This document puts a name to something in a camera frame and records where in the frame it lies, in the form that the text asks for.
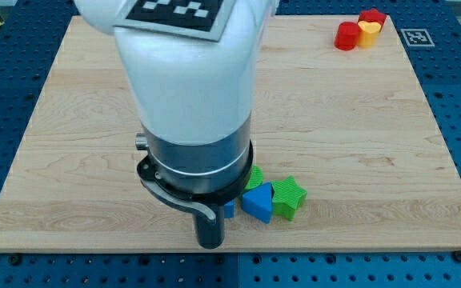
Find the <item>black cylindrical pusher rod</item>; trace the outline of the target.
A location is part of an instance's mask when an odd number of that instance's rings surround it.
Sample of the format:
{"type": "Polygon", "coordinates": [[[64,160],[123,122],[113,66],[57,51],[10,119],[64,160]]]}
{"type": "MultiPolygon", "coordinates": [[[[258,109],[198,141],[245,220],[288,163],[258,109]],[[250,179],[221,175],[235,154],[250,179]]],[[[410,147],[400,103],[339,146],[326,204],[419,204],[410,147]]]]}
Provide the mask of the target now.
{"type": "Polygon", "coordinates": [[[205,215],[194,215],[194,228],[198,244],[204,249],[219,247],[225,238],[224,232],[224,208],[223,206],[209,205],[216,218],[210,222],[205,215]]]}

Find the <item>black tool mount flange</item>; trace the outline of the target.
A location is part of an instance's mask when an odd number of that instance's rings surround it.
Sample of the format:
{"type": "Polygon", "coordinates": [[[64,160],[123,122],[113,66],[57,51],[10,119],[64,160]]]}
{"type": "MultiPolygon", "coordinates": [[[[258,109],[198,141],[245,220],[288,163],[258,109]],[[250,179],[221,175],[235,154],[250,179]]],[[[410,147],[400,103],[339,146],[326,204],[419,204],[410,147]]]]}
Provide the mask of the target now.
{"type": "Polygon", "coordinates": [[[142,185],[160,202],[194,220],[220,222],[220,211],[236,199],[251,177],[254,150],[251,143],[231,165],[205,174],[169,172],[151,152],[137,165],[142,185]]]}

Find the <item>fiducial marker on arm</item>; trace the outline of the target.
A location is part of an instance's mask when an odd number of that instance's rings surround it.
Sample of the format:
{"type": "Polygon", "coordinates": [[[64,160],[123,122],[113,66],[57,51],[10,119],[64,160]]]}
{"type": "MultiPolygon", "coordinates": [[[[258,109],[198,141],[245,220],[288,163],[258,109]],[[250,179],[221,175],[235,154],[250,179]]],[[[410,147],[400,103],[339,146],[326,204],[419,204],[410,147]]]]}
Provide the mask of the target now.
{"type": "Polygon", "coordinates": [[[127,1],[115,19],[118,27],[217,42],[235,0],[127,1]]]}

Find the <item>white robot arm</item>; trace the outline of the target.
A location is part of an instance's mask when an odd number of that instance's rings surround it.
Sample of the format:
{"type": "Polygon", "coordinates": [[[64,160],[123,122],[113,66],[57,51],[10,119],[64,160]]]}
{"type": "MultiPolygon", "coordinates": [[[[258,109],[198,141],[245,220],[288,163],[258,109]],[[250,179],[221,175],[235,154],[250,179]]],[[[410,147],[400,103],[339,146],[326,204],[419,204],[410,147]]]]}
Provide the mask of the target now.
{"type": "Polygon", "coordinates": [[[190,213],[198,244],[224,239],[224,206],[251,175],[255,64],[274,0],[74,0],[114,37],[142,123],[141,183],[190,213]]]}

